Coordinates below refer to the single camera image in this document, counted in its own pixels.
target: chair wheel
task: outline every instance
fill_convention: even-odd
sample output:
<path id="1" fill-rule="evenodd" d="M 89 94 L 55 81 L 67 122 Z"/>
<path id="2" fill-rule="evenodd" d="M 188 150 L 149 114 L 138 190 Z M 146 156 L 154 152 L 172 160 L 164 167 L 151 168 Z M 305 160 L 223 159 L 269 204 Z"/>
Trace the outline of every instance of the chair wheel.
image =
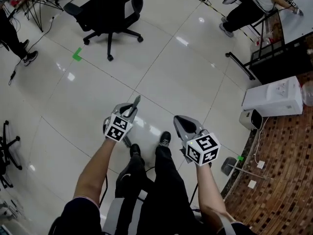
<path id="1" fill-rule="evenodd" d="M 141 43 L 143 41 L 143 37 L 142 36 L 138 37 L 137 41 Z"/>
<path id="2" fill-rule="evenodd" d="M 111 62 L 114 58 L 112 57 L 112 55 L 108 56 L 108 60 Z"/>

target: brown tile wall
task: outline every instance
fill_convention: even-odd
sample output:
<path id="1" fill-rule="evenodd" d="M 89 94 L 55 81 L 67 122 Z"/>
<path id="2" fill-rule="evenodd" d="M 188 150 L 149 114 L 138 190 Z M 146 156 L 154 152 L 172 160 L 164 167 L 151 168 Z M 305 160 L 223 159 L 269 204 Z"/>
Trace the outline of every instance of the brown tile wall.
<path id="1" fill-rule="evenodd" d="M 304 84 L 313 72 L 298 76 Z M 228 212 L 257 234 L 313 234 L 313 107 L 298 116 L 271 117 L 254 156 L 244 169 L 271 178 L 241 174 L 225 200 Z M 247 187 L 257 182 L 254 189 Z"/>

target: office chair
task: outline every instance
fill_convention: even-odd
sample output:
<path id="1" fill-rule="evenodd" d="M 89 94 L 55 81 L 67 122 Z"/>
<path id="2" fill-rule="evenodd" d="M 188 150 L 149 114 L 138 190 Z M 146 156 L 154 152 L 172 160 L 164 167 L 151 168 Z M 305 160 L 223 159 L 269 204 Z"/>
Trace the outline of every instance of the office chair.
<path id="1" fill-rule="evenodd" d="M 13 187 L 12 184 L 8 183 L 6 179 L 4 178 L 4 175 L 6 173 L 6 167 L 10 164 L 10 160 L 14 164 L 14 166 L 22 170 L 22 166 L 18 165 L 14 158 L 12 157 L 9 147 L 13 145 L 15 142 L 20 141 L 21 138 L 19 136 L 16 136 L 14 140 L 12 140 L 10 143 L 6 143 L 6 126 L 9 125 L 9 121 L 5 121 L 3 124 L 3 136 L 0 137 L 0 181 L 3 185 L 3 187 L 6 189 L 8 186 L 10 188 Z"/>
<path id="2" fill-rule="evenodd" d="M 125 18 L 125 4 L 131 1 L 134 12 Z M 89 45 L 90 38 L 108 34 L 108 60 L 112 61 L 111 44 L 113 33 L 127 33 L 137 37 L 142 42 L 142 36 L 129 30 L 133 23 L 139 20 L 143 0 L 90 0 L 81 7 L 68 3 L 64 10 L 72 15 L 83 31 L 93 30 L 94 32 L 84 38 L 84 44 Z"/>

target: chair armrest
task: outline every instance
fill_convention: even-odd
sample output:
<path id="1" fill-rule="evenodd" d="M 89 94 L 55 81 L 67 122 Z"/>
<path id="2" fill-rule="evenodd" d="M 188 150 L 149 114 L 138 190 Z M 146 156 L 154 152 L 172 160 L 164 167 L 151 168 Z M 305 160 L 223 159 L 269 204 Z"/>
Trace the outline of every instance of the chair armrest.
<path id="1" fill-rule="evenodd" d="M 71 2 L 67 3 L 65 6 L 64 6 L 64 10 L 74 16 L 74 17 L 77 17 L 79 14 L 81 14 L 83 12 L 83 9 Z"/>

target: chair base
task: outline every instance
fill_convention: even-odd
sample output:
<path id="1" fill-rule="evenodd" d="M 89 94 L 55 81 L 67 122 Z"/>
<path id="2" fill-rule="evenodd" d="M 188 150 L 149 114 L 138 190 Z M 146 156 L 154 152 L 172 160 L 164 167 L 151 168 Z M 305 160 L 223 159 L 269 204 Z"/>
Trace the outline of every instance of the chair base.
<path id="1" fill-rule="evenodd" d="M 125 29 L 122 32 L 137 37 L 137 41 L 139 43 L 141 43 L 143 41 L 143 37 L 135 31 L 132 31 L 130 29 Z M 96 33 L 96 32 L 91 33 L 87 37 L 83 38 L 84 44 L 89 45 L 90 44 L 90 38 L 93 38 L 95 36 L 100 36 L 100 35 L 101 34 Z M 108 35 L 108 60 L 110 62 L 114 59 L 113 56 L 111 55 L 112 36 L 113 36 L 113 33 L 109 33 L 109 35 Z"/>

